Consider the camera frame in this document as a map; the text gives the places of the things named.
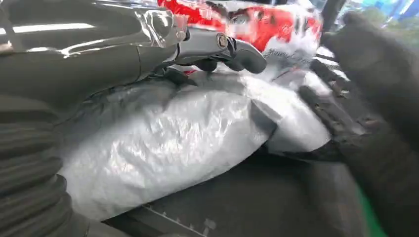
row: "plastic wrap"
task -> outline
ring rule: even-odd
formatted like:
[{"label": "plastic wrap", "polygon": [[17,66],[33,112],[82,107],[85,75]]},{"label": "plastic wrap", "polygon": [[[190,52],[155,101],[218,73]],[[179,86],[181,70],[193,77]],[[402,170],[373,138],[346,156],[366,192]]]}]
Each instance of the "plastic wrap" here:
[{"label": "plastic wrap", "polygon": [[219,66],[216,74],[196,71],[189,78],[206,86],[215,86],[251,98],[277,125],[266,142],[269,153],[310,152],[330,141],[328,130],[297,94],[303,85],[309,86],[319,95],[332,92],[314,73],[296,70],[272,83],[252,76],[229,73],[227,70]]},{"label": "plastic wrap", "polygon": [[187,18],[174,15],[155,1],[7,4],[7,12],[0,11],[7,22],[0,27],[0,54],[50,51],[70,57],[121,45],[167,47],[186,37]]},{"label": "plastic wrap", "polygon": [[275,125],[249,98],[143,82],[95,97],[59,126],[74,209],[103,220],[219,175]]}]

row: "gloved hand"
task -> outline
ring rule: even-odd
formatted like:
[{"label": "gloved hand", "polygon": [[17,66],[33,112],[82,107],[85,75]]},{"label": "gloved hand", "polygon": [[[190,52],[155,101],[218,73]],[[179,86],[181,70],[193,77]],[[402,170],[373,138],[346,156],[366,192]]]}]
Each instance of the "gloved hand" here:
[{"label": "gloved hand", "polygon": [[[355,13],[346,14],[344,22],[345,27],[336,34],[324,35],[323,44],[335,54],[350,81],[333,75],[319,62],[315,61],[312,68],[332,85],[335,100],[340,101],[338,106],[346,103],[350,105],[346,111],[351,107],[360,110],[355,120],[366,118],[359,122],[370,136],[364,139],[365,134],[356,134],[345,126],[348,123],[335,117],[335,110],[330,109],[333,103],[312,103],[313,110],[335,136],[337,149],[343,154],[338,159],[348,165],[388,236],[417,236],[418,56],[394,36]],[[303,97],[312,94],[307,88],[301,92]]]}]

